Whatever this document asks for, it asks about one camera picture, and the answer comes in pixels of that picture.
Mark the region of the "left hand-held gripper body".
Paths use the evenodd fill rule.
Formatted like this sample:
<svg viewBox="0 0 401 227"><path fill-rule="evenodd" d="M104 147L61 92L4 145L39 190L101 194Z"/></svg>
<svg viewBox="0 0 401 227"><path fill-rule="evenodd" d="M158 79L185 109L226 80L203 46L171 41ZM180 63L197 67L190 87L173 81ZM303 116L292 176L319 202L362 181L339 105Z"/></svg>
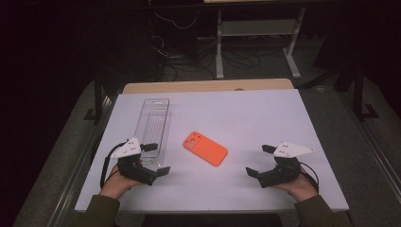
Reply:
<svg viewBox="0 0 401 227"><path fill-rule="evenodd" d="M157 179L157 172L142 165L141 143L132 137L122 146L112 152L111 158L117 160L117 166L122 176L140 183L152 185Z"/></svg>

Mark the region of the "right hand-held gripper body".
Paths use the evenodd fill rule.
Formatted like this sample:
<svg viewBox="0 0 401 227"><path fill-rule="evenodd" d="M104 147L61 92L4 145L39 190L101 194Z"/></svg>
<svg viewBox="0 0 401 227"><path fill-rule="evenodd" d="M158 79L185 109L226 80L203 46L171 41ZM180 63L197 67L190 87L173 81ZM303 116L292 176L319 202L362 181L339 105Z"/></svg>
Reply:
<svg viewBox="0 0 401 227"><path fill-rule="evenodd" d="M301 174L301 163L298 157L314 152L313 148L281 142L272 154L276 162L275 168L259 173L257 180L263 188L281 183L291 183Z"/></svg>

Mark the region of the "clear plastic packaging tray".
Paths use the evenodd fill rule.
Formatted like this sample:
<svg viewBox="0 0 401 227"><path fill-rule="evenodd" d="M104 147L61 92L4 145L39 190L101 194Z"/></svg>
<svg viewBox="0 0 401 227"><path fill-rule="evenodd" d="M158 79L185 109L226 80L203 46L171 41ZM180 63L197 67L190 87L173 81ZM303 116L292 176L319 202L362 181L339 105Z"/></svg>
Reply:
<svg viewBox="0 0 401 227"><path fill-rule="evenodd" d="M169 99L146 99L134 136L143 145L156 144L157 149L142 150L142 164L151 169L164 165L170 114Z"/></svg>

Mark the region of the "orange phone case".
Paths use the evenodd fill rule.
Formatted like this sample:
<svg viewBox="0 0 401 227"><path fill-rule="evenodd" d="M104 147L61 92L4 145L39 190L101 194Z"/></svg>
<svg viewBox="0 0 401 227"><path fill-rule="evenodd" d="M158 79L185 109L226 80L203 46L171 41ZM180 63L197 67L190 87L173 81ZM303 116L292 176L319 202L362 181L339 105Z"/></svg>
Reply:
<svg viewBox="0 0 401 227"><path fill-rule="evenodd" d="M212 166L219 166L228 154L227 148L197 131L189 133L183 147Z"/></svg>

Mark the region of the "person's left hand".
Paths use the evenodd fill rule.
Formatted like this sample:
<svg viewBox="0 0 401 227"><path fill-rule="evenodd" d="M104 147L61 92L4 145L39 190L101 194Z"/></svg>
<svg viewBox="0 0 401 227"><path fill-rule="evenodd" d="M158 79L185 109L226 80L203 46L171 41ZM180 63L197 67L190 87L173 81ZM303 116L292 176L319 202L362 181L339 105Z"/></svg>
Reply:
<svg viewBox="0 0 401 227"><path fill-rule="evenodd" d="M104 197L119 200L128 190L140 184L140 182L122 176L118 166L114 166L99 194Z"/></svg>

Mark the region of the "person's right hand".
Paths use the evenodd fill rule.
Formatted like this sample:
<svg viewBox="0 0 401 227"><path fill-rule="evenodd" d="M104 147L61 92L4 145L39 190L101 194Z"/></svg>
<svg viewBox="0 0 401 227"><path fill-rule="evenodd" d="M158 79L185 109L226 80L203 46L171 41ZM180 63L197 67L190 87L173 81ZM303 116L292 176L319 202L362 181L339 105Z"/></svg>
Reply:
<svg viewBox="0 0 401 227"><path fill-rule="evenodd" d="M305 176L306 171L302 168L301 174L291 183L277 184L275 188L284 190L297 202L306 201L318 195L317 190Z"/></svg>

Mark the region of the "white board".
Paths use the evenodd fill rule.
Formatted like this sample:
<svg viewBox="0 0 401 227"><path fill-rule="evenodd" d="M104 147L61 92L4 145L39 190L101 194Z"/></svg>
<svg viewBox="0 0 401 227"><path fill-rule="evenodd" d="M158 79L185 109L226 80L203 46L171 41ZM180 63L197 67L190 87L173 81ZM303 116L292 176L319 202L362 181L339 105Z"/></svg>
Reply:
<svg viewBox="0 0 401 227"><path fill-rule="evenodd" d="M264 145L282 142L312 148L302 156L320 179L320 193L335 211L347 209L339 183L325 156L299 92L295 89L166 93L169 128L164 163L168 175L139 185L120 200L132 213L275 213L290 211L292 198L260 186L246 170L274 168ZM192 131L223 145L228 154L212 166L183 147Z"/></svg>

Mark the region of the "black metal stand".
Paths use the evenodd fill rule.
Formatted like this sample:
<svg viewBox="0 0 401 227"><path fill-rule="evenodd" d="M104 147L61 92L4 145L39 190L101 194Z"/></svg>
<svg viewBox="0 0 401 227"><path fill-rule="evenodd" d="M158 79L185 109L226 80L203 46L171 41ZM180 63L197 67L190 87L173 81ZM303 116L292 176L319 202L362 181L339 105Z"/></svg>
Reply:
<svg viewBox="0 0 401 227"><path fill-rule="evenodd" d="M356 75L354 81L354 112L357 118L364 122L369 118L378 118L378 114L371 104L363 103L363 79L361 66L356 64Z"/></svg>
<svg viewBox="0 0 401 227"><path fill-rule="evenodd" d="M84 119L93 120L94 123L97 124L101 119L103 110L102 85L99 74L96 74L94 79L94 99L95 99L95 106L87 110Z"/></svg>

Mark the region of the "light wooden table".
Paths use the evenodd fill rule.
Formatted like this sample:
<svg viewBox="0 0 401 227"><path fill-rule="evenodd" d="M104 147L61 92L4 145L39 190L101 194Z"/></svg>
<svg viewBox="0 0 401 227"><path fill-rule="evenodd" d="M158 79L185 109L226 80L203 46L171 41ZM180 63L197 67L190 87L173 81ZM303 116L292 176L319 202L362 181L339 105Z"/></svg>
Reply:
<svg viewBox="0 0 401 227"><path fill-rule="evenodd" d="M123 94L154 94L215 91L293 89L289 79L229 79L129 83Z"/></svg>

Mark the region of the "metal rail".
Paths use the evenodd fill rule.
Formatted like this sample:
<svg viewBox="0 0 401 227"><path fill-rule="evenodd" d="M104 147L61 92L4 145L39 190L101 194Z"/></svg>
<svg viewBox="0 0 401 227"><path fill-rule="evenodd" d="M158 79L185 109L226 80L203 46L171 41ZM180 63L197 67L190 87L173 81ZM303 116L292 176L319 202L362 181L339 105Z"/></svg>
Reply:
<svg viewBox="0 0 401 227"><path fill-rule="evenodd" d="M103 97L102 116L97 124L84 119L87 110L94 106L94 98L82 96L78 100L51 153L51 173L58 174L54 182L61 190L45 227L66 227L78 214L75 206L110 118L113 101Z"/></svg>
<svg viewBox="0 0 401 227"><path fill-rule="evenodd" d="M401 203L401 179L398 177L396 171L393 169L391 163L383 153L383 149L374 138L373 134L366 125L366 122L363 119L360 119L354 113L351 100L348 98L348 96L346 94L340 94L340 100L368 144L370 151L373 153L375 162L377 163L393 194Z"/></svg>

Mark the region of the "white metal desk frame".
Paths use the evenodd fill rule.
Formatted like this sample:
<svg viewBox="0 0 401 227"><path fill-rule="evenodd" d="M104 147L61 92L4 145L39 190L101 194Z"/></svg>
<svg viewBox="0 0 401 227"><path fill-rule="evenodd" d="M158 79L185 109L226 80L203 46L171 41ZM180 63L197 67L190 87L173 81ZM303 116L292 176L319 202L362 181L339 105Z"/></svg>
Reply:
<svg viewBox="0 0 401 227"><path fill-rule="evenodd" d="M300 8L295 19L269 19L269 20L247 20L247 21L224 21L222 12L218 13L217 21L217 54L216 54L216 76L217 79L224 78L222 63L221 40L223 37L240 36L279 36L289 35L288 45L282 51L288 68L295 79L301 74L298 70L292 52L304 20L306 8Z"/></svg>

